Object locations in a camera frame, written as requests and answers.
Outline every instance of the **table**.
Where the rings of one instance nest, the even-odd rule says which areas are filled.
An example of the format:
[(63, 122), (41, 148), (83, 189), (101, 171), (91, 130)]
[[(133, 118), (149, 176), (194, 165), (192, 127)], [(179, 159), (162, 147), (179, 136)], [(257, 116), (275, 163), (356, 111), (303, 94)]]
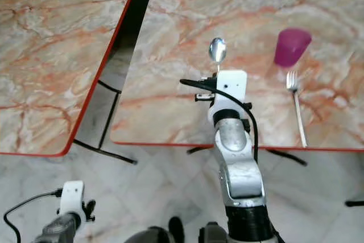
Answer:
[(68, 152), (130, 0), (0, 0), (0, 154)]
[(222, 69), (248, 73), (259, 144), (303, 149), (286, 72), (273, 64), (278, 33), (308, 30), (297, 64), (310, 150), (364, 150), (364, 0), (150, 0), (110, 138), (130, 145), (211, 147), (208, 102), (179, 79), (210, 76), (208, 45), (227, 42)]

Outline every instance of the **fork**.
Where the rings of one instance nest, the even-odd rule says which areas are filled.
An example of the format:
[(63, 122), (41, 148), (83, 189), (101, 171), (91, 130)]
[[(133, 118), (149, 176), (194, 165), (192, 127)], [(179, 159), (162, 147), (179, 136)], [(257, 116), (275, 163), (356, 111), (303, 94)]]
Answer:
[(300, 102), (299, 102), (298, 93), (297, 93), (299, 83), (298, 83), (298, 78), (297, 78), (297, 72), (296, 71), (289, 71), (287, 73), (286, 87), (290, 92), (292, 92), (293, 99), (295, 101), (297, 123), (298, 123), (298, 129), (299, 129), (300, 136), (301, 136), (302, 146), (307, 147), (305, 130), (304, 130), (303, 123), (302, 123)]

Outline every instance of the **plastic cup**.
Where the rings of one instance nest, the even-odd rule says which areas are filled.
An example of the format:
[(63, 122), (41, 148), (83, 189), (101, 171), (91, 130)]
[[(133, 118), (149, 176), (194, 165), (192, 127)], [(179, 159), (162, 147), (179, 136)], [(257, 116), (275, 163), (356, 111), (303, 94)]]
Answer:
[(311, 41), (309, 32), (299, 28), (286, 28), (278, 35), (274, 63), (281, 67), (295, 65)]

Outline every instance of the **person's foot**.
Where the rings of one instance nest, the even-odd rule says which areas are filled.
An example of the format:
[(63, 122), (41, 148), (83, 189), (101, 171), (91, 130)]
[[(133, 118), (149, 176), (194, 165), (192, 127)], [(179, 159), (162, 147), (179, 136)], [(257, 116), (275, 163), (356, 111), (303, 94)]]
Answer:
[(179, 217), (174, 216), (169, 220), (168, 229), (176, 243), (184, 243), (183, 224)]

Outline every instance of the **tile floor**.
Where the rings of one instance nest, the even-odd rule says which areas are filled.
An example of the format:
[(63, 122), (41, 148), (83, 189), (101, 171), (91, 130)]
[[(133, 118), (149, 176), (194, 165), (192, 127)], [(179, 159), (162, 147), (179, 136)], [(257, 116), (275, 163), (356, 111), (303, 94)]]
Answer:
[[(121, 88), (133, 42), (121, 39), (102, 74)], [(97, 145), (114, 94), (98, 86), (77, 138)], [(139, 160), (136, 166), (73, 145), (62, 158), (0, 155), (0, 212), (35, 194), (61, 187), (67, 180), (85, 182), (85, 198), (95, 199), (96, 222), (78, 232), (75, 242), (124, 242), (150, 226), (166, 226), (173, 215), (185, 224), (186, 243), (197, 242), (208, 221), (226, 227), (217, 163), (210, 151), (187, 155), (184, 149), (131, 147), (106, 137), (103, 149)], [(364, 160), (358, 154), (294, 154), (302, 167), (261, 151), (260, 166), (267, 189), (268, 211), (287, 243), (362, 242), (364, 207), (346, 208), (344, 200), (364, 191)], [(56, 216), (59, 199), (35, 201), (10, 216), (23, 242), (41, 232)], [(0, 243), (15, 242), (13, 231), (0, 224)]]

